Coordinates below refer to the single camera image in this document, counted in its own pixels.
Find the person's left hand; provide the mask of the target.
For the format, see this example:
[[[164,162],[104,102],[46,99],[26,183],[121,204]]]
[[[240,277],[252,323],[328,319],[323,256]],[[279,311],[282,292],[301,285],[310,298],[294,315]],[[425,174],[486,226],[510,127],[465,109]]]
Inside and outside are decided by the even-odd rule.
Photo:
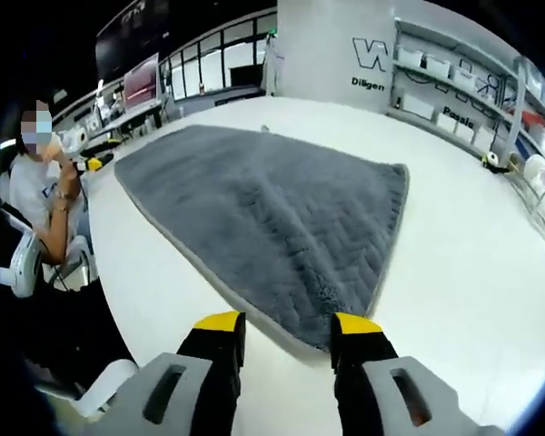
[[[57,197],[61,201],[74,202],[80,195],[80,180],[74,163],[63,152],[58,153],[55,160],[60,166]]]

